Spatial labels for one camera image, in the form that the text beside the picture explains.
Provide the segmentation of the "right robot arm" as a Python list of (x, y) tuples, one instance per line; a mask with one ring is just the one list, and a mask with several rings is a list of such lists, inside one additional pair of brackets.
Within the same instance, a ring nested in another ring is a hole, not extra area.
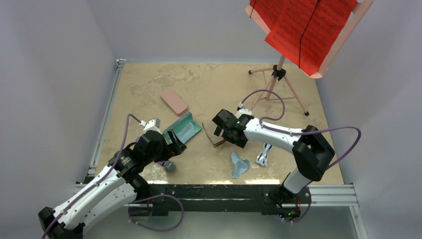
[(216, 136), (238, 147), (244, 148), (247, 142), (257, 141), (293, 155), (296, 167), (279, 190), (280, 198), (287, 203), (294, 201), (306, 185), (320, 181), (335, 155), (325, 137), (312, 125), (304, 129), (286, 128), (249, 114), (237, 117), (225, 109), (220, 110), (212, 122), (216, 125)]

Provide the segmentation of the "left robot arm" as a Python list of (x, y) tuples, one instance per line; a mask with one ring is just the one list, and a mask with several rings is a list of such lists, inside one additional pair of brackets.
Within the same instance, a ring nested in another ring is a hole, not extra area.
[(123, 205), (153, 199), (140, 172), (148, 164), (167, 161), (187, 148), (172, 131), (166, 135), (170, 142), (158, 131), (146, 132), (138, 141), (117, 152), (98, 176), (73, 197), (55, 208), (42, 209), (38, 213), (44, 231), (42, 238), (82, 239)]

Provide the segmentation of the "purple microphone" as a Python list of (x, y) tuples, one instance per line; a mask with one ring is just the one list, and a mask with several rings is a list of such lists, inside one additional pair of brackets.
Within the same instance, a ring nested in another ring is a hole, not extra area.
[(157, 164), (159, 164), (160, 166), (162, 166), (164, 168), (164, 170), (166, 172), (169, 172), (169, 173), (175, 172), (176, 169), (177, 169), (176, 164), (173, 161), (171, 161), (171, 160), (160, 161), (160, 162), (157, 162)]

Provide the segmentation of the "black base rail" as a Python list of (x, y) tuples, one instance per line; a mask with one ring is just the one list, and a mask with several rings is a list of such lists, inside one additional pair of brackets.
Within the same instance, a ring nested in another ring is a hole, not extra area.
[(130, 206), (139, 216), (140, 207), (152, 209), (153, 216), (169, 212), (246, 212), (297, 217), (311, 203), (308, 187), (293, 195), (279, 184), (150, 184)]

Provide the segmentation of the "white folded glasses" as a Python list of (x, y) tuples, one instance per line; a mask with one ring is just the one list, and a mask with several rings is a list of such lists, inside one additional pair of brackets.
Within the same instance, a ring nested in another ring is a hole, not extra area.
[(263, 149), (256, 157), (255, 163), (263, 167), (267, 166), (268, 152), (271, 151), (272, 149), (273, 149), (273, 145), (267, 144), (267, 143), (263, 144)]

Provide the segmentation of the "aluminium frame rail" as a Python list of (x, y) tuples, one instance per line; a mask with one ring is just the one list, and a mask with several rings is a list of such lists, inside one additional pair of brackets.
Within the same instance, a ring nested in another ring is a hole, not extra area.
[(246, 64), (125, 63), (94, 178), (55, 208), (78, 237), (125, 204), (145, 212), (261, 212), (290, 224), (337, 164), (314, 79), (298, 70), (305, 106), (286, 75)]

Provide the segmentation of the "red sheet music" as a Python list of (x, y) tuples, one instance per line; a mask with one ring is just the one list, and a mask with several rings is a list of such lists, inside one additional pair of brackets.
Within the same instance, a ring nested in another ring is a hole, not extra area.
[(307, 75), (319, 71), (355, 0), (251, 0), (269, 28), (265, 42)]

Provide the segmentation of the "brown sunglasses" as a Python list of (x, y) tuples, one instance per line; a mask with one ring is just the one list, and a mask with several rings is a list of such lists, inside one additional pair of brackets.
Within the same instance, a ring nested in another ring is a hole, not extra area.
[(226, 142), (221, 136), (214, 135), (216, 125), (212, 121), (202, 122), (202, 128), (214, 148), (217, 148)]

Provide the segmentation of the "blue cleaning cloth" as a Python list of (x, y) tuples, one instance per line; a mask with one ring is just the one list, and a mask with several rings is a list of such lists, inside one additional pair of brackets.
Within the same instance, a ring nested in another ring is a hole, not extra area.
[(238, 179), (241, 174), (249, 169), (250, 162), (247, 159), (242, 159), (235, 151), (231, 153), (231, 161), (233, 165), (233, 179)]
[(177, 133), (177, 137), (183, 143), (188, 142), (195, 135), (195, 127), (192, 123), (187, 124)]

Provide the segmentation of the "pink glasses case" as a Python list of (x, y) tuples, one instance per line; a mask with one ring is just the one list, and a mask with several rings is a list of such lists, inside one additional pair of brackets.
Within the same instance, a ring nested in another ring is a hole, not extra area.
[(160, 97), (175, 115), (182, 116), (188, 111), (187, 103), (172, 89), (166, 89)]

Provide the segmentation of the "teal glasses case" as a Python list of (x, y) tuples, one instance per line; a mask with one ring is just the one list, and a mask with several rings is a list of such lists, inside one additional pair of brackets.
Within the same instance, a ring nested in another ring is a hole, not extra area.
[(192, 113), (186, 112), (164, 130), (164, 135), (170, 142), (172, 141), (167, 132), (171, 130), (183, 144), (186, 144), (193, 137), (195, 137), (202, 130), (202, 128), (196, 121), (194, 121)]

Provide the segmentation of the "crumpled blue cleaning cloth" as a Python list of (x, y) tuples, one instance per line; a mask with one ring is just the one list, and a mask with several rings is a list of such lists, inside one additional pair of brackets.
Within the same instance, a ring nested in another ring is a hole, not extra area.
[(231, 161), (233, 165), (233, 179), (238, 179), (241, 174), (249, 169), (250, 162), (247, 159), (242, 159), (235, 151), (231, 153)]

